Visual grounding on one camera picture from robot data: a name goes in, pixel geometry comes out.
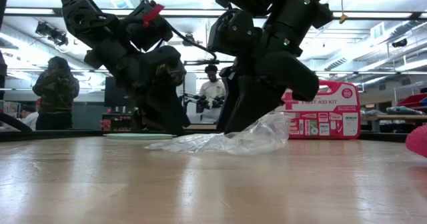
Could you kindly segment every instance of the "red first aid kit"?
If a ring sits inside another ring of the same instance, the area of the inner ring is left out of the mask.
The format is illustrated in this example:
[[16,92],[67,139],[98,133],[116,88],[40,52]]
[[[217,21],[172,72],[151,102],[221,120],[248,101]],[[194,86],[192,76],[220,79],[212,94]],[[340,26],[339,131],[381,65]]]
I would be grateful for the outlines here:
[[320,81],[328,91],[319,91],[313,101],[294,101],[292,91],[284,93],[285,111],[293,119],[291,139],[356,139],[360,135],[360,103],[357,87],[351,83]]

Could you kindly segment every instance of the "ceiling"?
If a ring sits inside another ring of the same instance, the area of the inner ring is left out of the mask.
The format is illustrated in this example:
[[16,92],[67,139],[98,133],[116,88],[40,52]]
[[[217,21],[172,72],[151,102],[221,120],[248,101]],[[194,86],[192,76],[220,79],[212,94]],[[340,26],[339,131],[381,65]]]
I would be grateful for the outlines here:
[[[140,0],[94,0],[102,9],[133,9]],[[166,9],[221,9],[214,0],[156,0],[158,3],[166,6]],[[396,71],[395,68],[406,65],[410,61],[418,61],[423,64],[424,51],[426,48],[416,50],[417,46],[427,43],[427,28],[422,22],[417,23],[413,29],[396,36],[395,38],[386,38],[385,35],[393,34],[396,27],[400,25],[409,25],[404,21],[394,21],[394,17],[402,15],[399,12],[426,12],[427,2],[425,0],[321,0],[322,3],[328,3],[333,11],[359,11],[367,12],[367,16],[390,17],[390,20],[374,21],[361,19],[347,20],[339,24],[338,20],[325,25],[320,30],[313,27],[308,31],[300,47],[304,50],[300,61],[316,71],[324,71],[326,68],[329,73],[320,73],[319,76],[324,79],[336,79],[351,81],[359,75],[349,75],[345,71]],[[8,0],[7,7],[16,8],[60,8],[60,0]],[[171,17],[167,20],[181,33],[193,33],[195,40],[201,41],[202,45],[207,43],[210,27],[216,21],[210,18],[182,18]],[[262,27],[265,19],[254,19],[257,27]],[[61,31],[66,31],[64,21],[61,17],[46,17],[36,15],[8,15],[3,20],[2,32],[14,39],[1,38],[0,44],[3,52],[13,53],[14,57],[19,57],[19,61],[10,61],[10,69],[31,69],[43,68],[43,64],[48,58],[54,55],[61,55],[68,59],[74,69],[90,69],[83,61],[86,51],[89,50],[85,44],[76,40],[68,33],[69,44],[66,47],[56,47],[46,38],[40,37],[35,33],[38,22],[47,22],[50,26]],[[383,36],[372,36],[372,29],[381,29]],[[392,41],[407,38],[408,44],[405,47],[393,48]],[[195,48],[177,45],[179,38],[174,37],[171,43],[181,53],[182,61],[191,61],[210,58],[209,54]],[[388,61],[367,68],[373,63],[388,58]],[[232,61],[234,58],[218,53],[218,59],[221,61]],[[416,66],[414,69],[400,68],[405,71],[423,71],[423,66]],[[188,71],[203,71],[204,66],[188,67]],[[22,71],[28,75],[36,75],[30,71]],[[108,73],[86,73],[82,74],[81,79],[89,75],[96,75],[102,79]]]

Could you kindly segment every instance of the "clear plastic bag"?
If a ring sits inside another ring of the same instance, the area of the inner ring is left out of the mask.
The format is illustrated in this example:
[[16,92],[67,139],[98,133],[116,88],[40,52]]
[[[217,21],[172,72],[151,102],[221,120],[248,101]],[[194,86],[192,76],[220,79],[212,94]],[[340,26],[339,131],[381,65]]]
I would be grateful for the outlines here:
[[151,144],[146,149],[176,153],[226,152],[233,155],[268,153],[285,147],[291,117],[267,114],[239,133],[194,134]]

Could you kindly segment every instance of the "person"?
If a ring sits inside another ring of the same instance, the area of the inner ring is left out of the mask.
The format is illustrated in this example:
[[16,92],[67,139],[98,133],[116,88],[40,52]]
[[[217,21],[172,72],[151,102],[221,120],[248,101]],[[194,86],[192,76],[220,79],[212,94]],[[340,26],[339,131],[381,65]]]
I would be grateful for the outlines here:
[[36,130],[66,130],[73,127],[73,100],[79,95],[79,81],[67,60],[54,57],[40,74],[33,92],[41,97]]
[[24,106],[21,108],[22,122],[35,131],[35,124],[39,117],[34,107]]
[[205,73],[209,81],[205,82],[200,88],[200,95],[205,95],[206,100],[209,101],[209,106],[212,106],[212,101],[215,97],[223,97],[226,95],[226,88],[222,81],[218,80],[216,74],[218,68],[215,65],[208,65],[205,68]]

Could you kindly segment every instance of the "wooden table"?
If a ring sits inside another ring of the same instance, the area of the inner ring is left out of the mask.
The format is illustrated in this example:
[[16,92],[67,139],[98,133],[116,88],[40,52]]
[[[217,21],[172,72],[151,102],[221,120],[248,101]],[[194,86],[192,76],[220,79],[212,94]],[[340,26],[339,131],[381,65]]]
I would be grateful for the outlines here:
[[427,159],[403,144],[292,140],[253,156],[146,144],[0,144],[0,223],[427,223]]
[[404,120],[404,121],[414,121],[418,123],[424,123],[424,122],[427,122],[427,115],[369,115],[369,116],[362,116],[361,120],[371,121],[372,131],[380,132],[380,121]]

